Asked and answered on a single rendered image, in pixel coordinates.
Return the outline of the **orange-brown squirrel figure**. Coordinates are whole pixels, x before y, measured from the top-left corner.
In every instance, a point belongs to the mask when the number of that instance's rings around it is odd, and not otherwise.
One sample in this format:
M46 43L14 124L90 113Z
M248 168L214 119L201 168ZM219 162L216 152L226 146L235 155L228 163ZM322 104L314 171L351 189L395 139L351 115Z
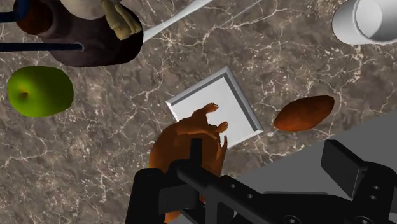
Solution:
M184 118L166 127L154 143L148 162L149 168L157 168L166 173L171 162L190 157L191 139L202 140L202 167L216 176L221 174L228 148L227 137L221 142L220 134L228 128L228 122L212 125L207 114L218 109L209 103Z

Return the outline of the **green apple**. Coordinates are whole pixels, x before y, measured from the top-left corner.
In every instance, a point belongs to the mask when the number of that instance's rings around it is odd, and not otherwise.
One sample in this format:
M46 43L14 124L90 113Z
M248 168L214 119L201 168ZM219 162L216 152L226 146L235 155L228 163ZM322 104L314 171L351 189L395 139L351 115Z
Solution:
M8 100L27 117L46 117L68 109L74 97L71 80L63 70L48 66L27 66L8 80Z

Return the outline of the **brown sweet potato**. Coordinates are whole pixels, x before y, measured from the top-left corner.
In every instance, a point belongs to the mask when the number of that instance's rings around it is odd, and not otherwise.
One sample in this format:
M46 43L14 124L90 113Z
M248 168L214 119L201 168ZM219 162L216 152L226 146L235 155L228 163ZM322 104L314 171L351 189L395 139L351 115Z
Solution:
M330 115L334 105L335 100L329 95L297 99L280 110L274 127L287 132L312 129Z

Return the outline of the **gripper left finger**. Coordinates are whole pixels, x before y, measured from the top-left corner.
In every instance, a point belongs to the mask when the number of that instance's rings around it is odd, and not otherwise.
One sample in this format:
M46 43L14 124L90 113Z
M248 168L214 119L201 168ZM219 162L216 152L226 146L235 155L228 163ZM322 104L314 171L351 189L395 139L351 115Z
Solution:
M165 224L180 210L193 224L269 224L260 209L261 193L230 176L202 167L202 141L192 139L190 157L174 161L167 173L141 169L134 176L125 224Z

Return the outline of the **dark blue bar frame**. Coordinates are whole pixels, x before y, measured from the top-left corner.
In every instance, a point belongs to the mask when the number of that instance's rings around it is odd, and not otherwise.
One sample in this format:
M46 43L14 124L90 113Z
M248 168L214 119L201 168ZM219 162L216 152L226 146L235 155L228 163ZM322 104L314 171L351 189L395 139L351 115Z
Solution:
M32 8L31 0L15 0L12 11L0 12L0 24L24 19ZM79 43L0 43L0 52L83 50Z

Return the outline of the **white cup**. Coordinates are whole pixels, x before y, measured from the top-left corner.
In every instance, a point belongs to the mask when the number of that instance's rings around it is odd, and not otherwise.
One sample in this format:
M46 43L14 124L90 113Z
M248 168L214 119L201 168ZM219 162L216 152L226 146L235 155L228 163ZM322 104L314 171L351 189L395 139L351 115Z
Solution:
M397 42L397 0L347 0L334 13L335 37L348 45Z

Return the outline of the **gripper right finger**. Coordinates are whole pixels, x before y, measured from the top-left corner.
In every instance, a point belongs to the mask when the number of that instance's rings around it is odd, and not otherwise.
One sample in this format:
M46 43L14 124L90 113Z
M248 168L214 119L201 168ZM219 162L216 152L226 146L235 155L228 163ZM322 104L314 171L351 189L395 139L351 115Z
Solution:
M395 224L389 219L397 172L364 161L337 140L324 142L321 167L351 198L348 217L352 224Z

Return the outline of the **white square plate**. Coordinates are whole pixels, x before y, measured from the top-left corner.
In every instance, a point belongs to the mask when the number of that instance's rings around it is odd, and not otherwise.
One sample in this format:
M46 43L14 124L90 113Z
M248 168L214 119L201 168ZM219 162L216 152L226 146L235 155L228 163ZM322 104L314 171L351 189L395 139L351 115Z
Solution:
M256 113L227 66L170 98L166 104L175 121L179 121L211 102L219 109L209 113L207 121L213 125L228 122L228 129L220 137L228 138L229 148L263 132Z

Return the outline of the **dark brown toy figure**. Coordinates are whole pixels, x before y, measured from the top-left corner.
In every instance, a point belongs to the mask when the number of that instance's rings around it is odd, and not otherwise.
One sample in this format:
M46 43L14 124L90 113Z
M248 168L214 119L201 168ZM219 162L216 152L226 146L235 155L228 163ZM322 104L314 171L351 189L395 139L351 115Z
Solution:
M44 43L80 43L83 50L51 50L59 62L72 67L128 63L141 51L144 32L120 40L105 16L86 20L73 15L60 0L31 0L29 11L17 25Z

